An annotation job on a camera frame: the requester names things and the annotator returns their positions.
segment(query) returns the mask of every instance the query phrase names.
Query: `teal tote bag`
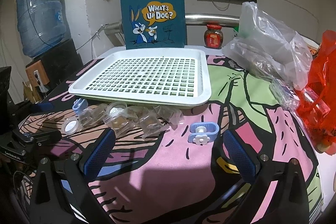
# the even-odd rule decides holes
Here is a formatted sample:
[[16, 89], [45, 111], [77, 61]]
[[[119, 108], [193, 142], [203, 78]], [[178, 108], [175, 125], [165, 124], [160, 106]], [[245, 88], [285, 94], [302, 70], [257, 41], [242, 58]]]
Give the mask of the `teal tote bag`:
[[120, 0], [126, 49], [184, 47], [184, 0]]

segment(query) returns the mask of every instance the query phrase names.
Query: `blue water bottle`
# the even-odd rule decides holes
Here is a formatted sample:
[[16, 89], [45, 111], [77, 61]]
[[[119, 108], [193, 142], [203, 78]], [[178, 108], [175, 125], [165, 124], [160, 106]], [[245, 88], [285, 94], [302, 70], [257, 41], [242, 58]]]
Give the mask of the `blue water bottle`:
[[59, 0], [16, 0], [16, 13], [24, 55], [34, 58], [63, 39], [66, 27]]

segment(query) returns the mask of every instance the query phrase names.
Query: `stainless steel pipe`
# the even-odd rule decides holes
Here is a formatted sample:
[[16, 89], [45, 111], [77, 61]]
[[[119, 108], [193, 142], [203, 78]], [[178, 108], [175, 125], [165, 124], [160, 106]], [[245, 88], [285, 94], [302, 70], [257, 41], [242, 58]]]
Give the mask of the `stainless steel pipe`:
[[[239, 25], [239, 17], [216, 14], [185, 14], [185, 24], [187, 26], [206, 26], [209, 23], [234, 28]], [[104, 30], [106, 34], [123, 33], [121, 20], [106, 25]]]

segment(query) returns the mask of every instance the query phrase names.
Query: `table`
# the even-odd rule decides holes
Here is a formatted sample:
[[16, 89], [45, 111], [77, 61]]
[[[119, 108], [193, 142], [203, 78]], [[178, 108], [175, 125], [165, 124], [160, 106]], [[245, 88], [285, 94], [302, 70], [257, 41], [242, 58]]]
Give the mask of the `table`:
[[[288, 162], [297, 158], [309, 194], [310, 220], [318, 217], [322, 206], [318, 161], [298, 121], [277, 104], [268, 82], [256, 79], [221, 52], [215, 54], [207, 56], [212, 88], [209, 102], [184, 110], [184, 124], [158, 137], [142, 140], [142, 130], [136, 128], [118, 139], [97, 181], [89, 184], [116, 223], [217, 223], [234, 211], [250, 185], [241, 180], [220, 135], [205, 146], [187, 142], [189, 125], [200, 121], [218, 123], [221, 133], [227, 128], [235, 130], [257, 153], [270, 159]], [[54, 105], [53, 112], [29, 117], [21, 132], [60, 128], [66, 118], [74, 116], [71, 107], [78, 97], [67, 92], [68, 86], [100, 61], [89, 62], [53, 90], [46, 98]], [[93, 108], [100, 102], [89, 103]], [[105, 128], [102, 124], [63, 135], [59, 143], [43, 147], [41, 156], [64, 159], [80, 154]], [[67, 182], [62, 183], [71, 195]], [[274, 189], [275, 185], [269, 188], [253, 222], [265, 214]], [[76, 204], [72, 208], [83, 218]]]
[[[196, 48], [199, 50], [203, 50], [205, 52], [205, 54], [207, 55], [217, 55], [217, 56], [222, 56], [223, 53], [220, 49], [211, 49], [211, 48], [206, 48], [204, 46], [193, 46], [193, 45], [187, 45], [185, 46], [185, 48]], [[123, 51], [126, 50], [126, 47], [113, 47], [112, 49], [106, 51], [105, 53], [103, 53], [102, 55], [99, 56], [99, 58], [105, 58], [107, 56], [109, 56], [110, 54], [117, 52], [117, 51]], [[333, 185], [334, 185], [334, 178], [336, 176], [335, 172], [336, 172], [336, 155], [328, 155], [326, 153], [318, 153], [315, 152], [317, 159], [319, 161], [319, 173], [320, 173], [320, 179], [321, 179], [321, 187], [323, 190], [323, 205], [322, 205], [322, 211], [324, 211], [324, 209], [327, 207], [327, 205], [329, 204], [330, 200], [332, 199], [332, 197], [334, 196], [335, 192], [333, 189]]]

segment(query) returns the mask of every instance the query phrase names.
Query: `white flower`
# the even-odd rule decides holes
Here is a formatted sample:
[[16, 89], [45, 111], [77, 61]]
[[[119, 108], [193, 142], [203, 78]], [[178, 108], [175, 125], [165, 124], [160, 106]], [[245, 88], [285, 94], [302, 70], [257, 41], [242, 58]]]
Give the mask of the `white flower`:
[[208, 141], [210, 141], [210, 137], [208, 137], [206, 134], [196, 135], [195, 138], [193, 139], [193, 142], [197, 145], [207, 144]]

